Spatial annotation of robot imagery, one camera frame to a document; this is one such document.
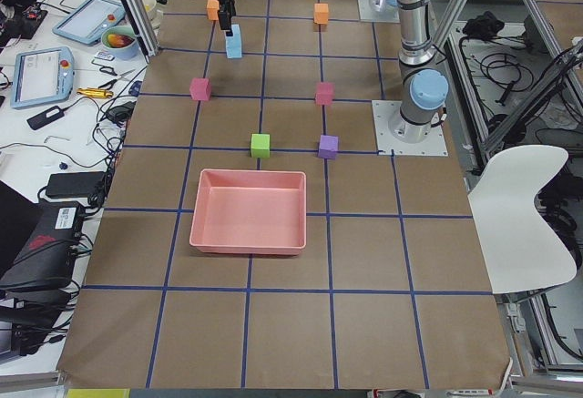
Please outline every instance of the white chair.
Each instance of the white chair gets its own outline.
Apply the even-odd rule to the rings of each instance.
[[[470,192],[493,293],[533,291],[575,277],[571,254],[534,205],[567,158],[566,150],[552,146],[503,150]]]

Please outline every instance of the colored block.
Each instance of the colored block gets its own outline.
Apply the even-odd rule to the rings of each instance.
[[[325,159],[336,159],[338,155],[338,137],[320,136],[320,146],[318,147],[318,157]]]
[[[207,0],[207,17],[210,21],[219,20],[219,8],[218,0]]]
[[[195,77],[190,83],[190,95],[194,100],[210,99],[210,81],[206,77]]]
[[[318,25],[328,25],[330,17],[330,9],[328,4],[314,4],[313,5],[313,21]]]
[[[231,30],[233,31],[232,36],[227,36],[227,34],[225,34],[227,58],[243,58],[243,44],[240,39],[239,25],[233,25]]]
[[[329,106],[334,100],[334,83],[319,82],[316,86],[316,104]]]
[[[269,134],[252,134],[251,135],[251,156],[254,158],[270,157],[270,135]]]
[[[128,398],[129,389],[69,389],[66,398]]]

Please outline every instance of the pink plastic bin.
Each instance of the pink plastic bin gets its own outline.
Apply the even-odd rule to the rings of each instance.
[[[202,252],[297,255],[306,246],[303,172],[200,172],[190,244]]]

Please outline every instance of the bowl of fruit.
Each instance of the bowl of fruit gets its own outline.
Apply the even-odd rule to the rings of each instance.
[[[110,27],[101,36],[101,44],[115,58],[131,59],[138,53],[136,34],[130,26]]]

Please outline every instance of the yellow object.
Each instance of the yellow object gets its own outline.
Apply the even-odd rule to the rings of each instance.
[[[219,8],[218,0],[207,0],[207,17],[210,21],[219,20]]]
[[[94,97],[95,99],[109,99],[113,97],[113,91],[103,90],[101,88],[78,88],[78,95],[83,95],[87,97]]]
[[[330,9],[328,4],[314,4],[313,6],[313,22],[318,25],[328,25],[330,17]]]
[[[70,389],[66,398],[128,398],[129,389]]]

